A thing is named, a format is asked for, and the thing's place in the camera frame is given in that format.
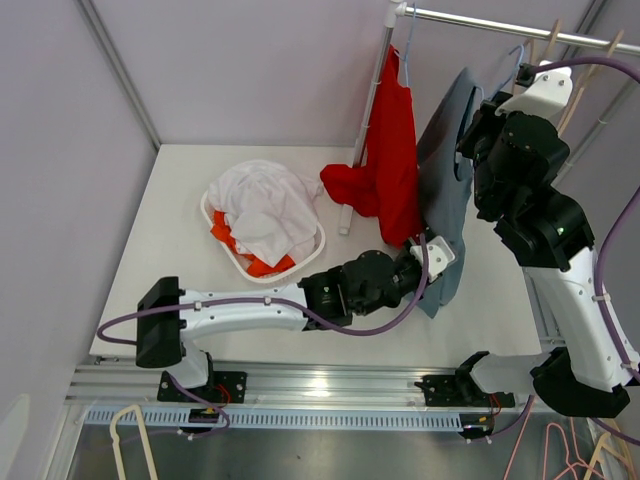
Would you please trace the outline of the wooden hanger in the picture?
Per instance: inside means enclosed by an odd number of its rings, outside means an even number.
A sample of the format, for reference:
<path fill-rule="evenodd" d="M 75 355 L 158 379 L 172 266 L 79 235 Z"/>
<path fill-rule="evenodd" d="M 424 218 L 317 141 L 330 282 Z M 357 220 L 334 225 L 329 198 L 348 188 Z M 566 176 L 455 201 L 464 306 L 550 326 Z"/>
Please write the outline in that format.
<path fill-rule="evenodd" d="M 617 46 L 621 42 L 624 36 L 625 30 L 621 29 L 618 31 L 614 39 L 610 42 L 607 52 L 605 54 L 606 58 L 610 58 L 615 52 Z M 569 104 L 562 114 L 560 121 L 557 125 L 558 134 L 560 137 L 563 136 L 566 131 L 571 119 L 580 103 L 585 91 L 587 90 L 591 81 L 598 75 L 598 72 L 601 70 L 601 67 L 598 65 L 590 65 L 588 66 L 578 78 L 578 81 L 575 85 L 575 88 L 572 92 L 572 96 L 570 98 Z"/>
<path fill-rule="evenodd" d="M 541 51 L 538 50 L 536 38 L 528 37 L 525 40 L 524 47 L 529 49 L 528 62 L 530 64 L 539 64 L 542 60 L 548 60 L 550 58 L 550 54 L 555 48 L 557 36 L 560 33 L 561 27 L 562 20 L 558 18 L 555 20 L 553 27 L 549 31 L 549 34 L 543 38 L 545 46 Z"/>

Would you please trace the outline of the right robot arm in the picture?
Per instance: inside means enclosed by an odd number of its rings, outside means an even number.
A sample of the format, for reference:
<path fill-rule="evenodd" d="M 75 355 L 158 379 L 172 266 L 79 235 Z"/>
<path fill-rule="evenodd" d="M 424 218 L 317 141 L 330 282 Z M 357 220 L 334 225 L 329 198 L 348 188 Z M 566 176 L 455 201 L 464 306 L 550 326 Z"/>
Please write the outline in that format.
<path fill-rule="evenodd" d="M 479 219 L 494 226 L 556 321 L 564 344 L 537 355 L 479 352 L 465 362 L 455 392 L 466 404 L 490 393 L 537 395 L 569 417 L 615 418 L 638 385 L 638 353 L 610 330 L 596 286 L 595 237 L 582 207 L 552 187 L 570 153 L 552 123 L 502 108 L 511 96 L 485 100 L 457 150 L 473 163 Z"/>

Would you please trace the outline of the white t shirt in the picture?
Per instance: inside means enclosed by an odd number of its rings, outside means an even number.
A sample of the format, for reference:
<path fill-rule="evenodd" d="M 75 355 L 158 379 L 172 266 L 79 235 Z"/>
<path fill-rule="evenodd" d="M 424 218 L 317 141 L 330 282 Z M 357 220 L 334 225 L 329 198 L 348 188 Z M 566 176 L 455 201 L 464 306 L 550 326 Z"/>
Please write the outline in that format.
<path fill-rule="evenodd" d="M 270 266 L 285 255 L 295 263 L 310 255 L 318 222 L 314 200 L 323 193 L 318 179 L 257 159 L 228 169 L 207 192 L 214 210 L 225 213 L 238 249 Z"/>

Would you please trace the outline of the orange t shirt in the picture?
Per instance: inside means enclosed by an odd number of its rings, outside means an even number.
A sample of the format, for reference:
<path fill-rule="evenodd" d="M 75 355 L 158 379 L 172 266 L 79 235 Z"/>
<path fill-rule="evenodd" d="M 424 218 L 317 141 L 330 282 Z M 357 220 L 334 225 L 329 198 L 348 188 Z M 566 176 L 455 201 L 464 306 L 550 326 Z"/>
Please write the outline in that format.
<path fill-rule="evenodd" d="M 249 262 L 246 272 L 251 277 L 264 278 L 269 275 L 283 273 L 296 265 L 295 261 L 289 255 L 285 255 L 277 264 L 270 266 L 246 248 L 242 247 L 238 249 L 240 244 L 231 234 L 231 228 L 226 222 L 225 213 L 214 210 L 209 217 L 212 220 L 211 234 L 222 244 L 226 245 L 233 254 L 240 255 Z"/>

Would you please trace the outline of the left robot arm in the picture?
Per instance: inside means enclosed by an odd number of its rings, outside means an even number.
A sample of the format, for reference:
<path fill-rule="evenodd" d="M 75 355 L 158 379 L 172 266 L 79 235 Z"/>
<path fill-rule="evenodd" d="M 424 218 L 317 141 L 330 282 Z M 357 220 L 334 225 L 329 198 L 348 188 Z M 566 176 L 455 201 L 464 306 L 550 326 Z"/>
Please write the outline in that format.
<path fill-rule="evenodd" d="M 264 329 L 364 337 L 366 331 L 353 329 L 354 317 L 396 308 L 405 296 L 417 304 L 434 264 L 419 248 L 395 258 L 369 250 L 297 283 L 236 296 L 185 290 L 178 277 L 163 277 L 138 303 L 135 363 L 165 371 L 190 399 L 203 401 L 216 379 L 211 356 L 196 347 L 196 339 Z"/>

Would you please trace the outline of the blue grey t shirt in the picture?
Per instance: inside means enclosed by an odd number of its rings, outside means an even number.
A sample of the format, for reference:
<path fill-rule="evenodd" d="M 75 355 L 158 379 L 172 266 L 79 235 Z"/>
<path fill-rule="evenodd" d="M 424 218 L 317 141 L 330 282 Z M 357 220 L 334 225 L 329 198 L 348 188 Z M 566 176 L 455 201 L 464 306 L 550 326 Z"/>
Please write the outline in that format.
<path fill-rule="evenodd" d="M 417 142 L 419 205 L 430 230 L 446 240 L 455 260 L 426 287 L 419 308 L 430 318 L 456 295 L 466 245 L 463 229 L 473 180 L 472 162 L 457 152 L 468 128 L 478 87 L 470 71 L 459 72 Z"/>

